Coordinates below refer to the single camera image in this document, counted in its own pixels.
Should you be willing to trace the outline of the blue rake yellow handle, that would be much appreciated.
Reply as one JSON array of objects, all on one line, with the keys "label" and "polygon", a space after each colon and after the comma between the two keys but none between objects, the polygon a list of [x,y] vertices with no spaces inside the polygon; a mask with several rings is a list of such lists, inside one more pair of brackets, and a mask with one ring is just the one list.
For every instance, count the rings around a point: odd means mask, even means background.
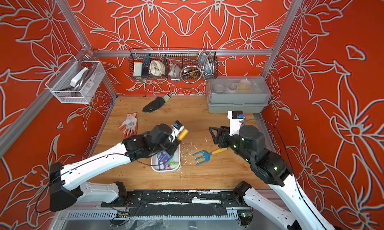
[{"label": "blue rake yellow handle", "polygon": [[171,164],[175,152],[188,132],[189,131],[185,127],[181,127],[179,130],[175,127],[172,128],[172,133],[169,136],[170,143],[166,146],[164,151],[157,154],[158,166],[160,170],[165,170],[167,166]]},{"label": "blue rake yellow handle", "polygon": [[227,151],[227,148],[217,149],[210,153],[207,151],[200,151],[200,152],[194,153],[193,157],[195,157],[195,161],[197,162],[196,166],[209,162],[212,155],[221,154],[225,151]]}]

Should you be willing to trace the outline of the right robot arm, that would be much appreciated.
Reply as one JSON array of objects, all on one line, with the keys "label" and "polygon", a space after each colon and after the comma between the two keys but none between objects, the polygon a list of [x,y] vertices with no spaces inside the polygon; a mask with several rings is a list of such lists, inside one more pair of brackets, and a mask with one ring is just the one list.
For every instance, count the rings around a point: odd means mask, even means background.
[{"label": "right robot arm", "polygon": [[252,172],[275,191],[287,210],[261,196],[245,181],[234,192],[247,206],[260,212],[281,230],[337,230],[318,211],[297,183],[294,171],[283,157],[267,149],[264,135],[252,125],[239,128],[231,135],[228,127],[210,127],[215,145],[227,148],[244,159]]}]

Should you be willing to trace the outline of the white plastic storage box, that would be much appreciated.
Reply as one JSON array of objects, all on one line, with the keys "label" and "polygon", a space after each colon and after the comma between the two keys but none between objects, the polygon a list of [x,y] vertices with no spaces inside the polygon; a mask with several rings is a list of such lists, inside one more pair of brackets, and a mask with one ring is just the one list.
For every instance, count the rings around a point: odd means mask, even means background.
[{"label": "white plastic storage box", "polygon": [[151,168],[157,173],[175,172],[181,166],[181,151],[177,148],[171,156],[166,152],[159,152],[151,157]]}]

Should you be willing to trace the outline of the narrow purple rake pink handle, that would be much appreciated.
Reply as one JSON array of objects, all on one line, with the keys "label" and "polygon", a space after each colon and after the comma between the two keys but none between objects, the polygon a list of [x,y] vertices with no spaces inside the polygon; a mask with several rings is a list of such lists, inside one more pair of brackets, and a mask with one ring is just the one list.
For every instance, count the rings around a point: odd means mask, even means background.
[{"label": "narrow purple rake pink handle", "polygon": [[167,153],[160,153],[158,156],[159,170],[166,170],[170,156]]}]

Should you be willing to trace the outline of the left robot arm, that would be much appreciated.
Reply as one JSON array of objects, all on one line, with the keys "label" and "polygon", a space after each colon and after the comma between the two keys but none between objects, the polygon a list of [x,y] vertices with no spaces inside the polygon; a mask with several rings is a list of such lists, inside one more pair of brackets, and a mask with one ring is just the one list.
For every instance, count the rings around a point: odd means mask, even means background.
[{"label": "left robot arm", "polygon": [[171,127],[160,124],[86,160],[68,165],[60,162],[52,164],[46,187],[50,199],[48,210],[59,212],[82,202],[123,205],[128,198],[123,183],[103,185],[92,184],[89,180],[116,167],[149,159],[159,152],[172,156],[187,133],[188,130],[179,121]]}]

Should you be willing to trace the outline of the green rake wooden handle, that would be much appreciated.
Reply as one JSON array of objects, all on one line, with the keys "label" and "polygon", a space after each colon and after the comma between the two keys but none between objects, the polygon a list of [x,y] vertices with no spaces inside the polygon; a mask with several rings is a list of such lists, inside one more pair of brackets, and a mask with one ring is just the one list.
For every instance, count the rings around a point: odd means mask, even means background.
[{"label": "green rake wooden handle", "polygon": [[173,169],[176,169],[179,166],[179,164],[180,164],[180,162],[175,162],[173,160],[170,160],[168,162],[167,167],[168,167],[169,170],[173,170]]}]

